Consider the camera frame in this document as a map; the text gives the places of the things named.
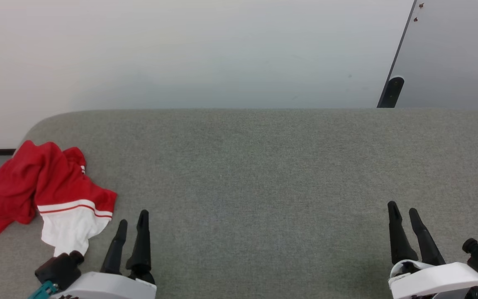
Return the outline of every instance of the red fabric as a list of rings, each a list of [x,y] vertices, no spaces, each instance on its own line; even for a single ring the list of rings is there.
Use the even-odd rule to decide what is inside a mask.
[[[117,194],[92,183],[82,173],[85,163],[76,147],[61,151],[53,142],[23,143],[0,168],[0,233],[13,221],[30,223],[35,205],[87,199],[97,210],[113,212]]]

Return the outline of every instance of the teal connector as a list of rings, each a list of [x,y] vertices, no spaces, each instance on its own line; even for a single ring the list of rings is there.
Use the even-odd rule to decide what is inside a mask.
[[[36,292],[32,293],[27,299],[48,299],[51,295],[58,292],[57,287],[47,280]]]

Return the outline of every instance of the white panel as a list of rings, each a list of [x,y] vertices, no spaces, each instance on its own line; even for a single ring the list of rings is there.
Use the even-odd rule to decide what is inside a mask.
[[[101,108],[377,105],[413,0],[0,0],[0,147]]]
[[[414,17],[391,76],[405,79],[396,107],[478,110],[478,1],[418,0]]]

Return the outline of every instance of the red and white cloth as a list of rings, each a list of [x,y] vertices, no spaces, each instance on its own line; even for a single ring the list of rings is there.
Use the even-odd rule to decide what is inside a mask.
[[[0,168],[0,233],[13,221],[32,221],[35,207],[44,219],[41,239],[61,253],[85,254],[88,239],[112,220],[117,194],[85,174],[84,155],[53,142],[27,140]]]

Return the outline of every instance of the gray fabric surface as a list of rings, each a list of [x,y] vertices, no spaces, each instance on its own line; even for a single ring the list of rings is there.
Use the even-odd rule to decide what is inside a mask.
[[[83,271],[99,270],[121,219],[124,263],[150,211],[158,299],[389,298],[390,200],[417,252],[413,207],[448,262],[478,239],[478,112],[95,111],[26,138],[81,148],[91,179],[118,192]],[[41,226],[0,234],[0,298],[38,287],[34,269],[53,253]]]

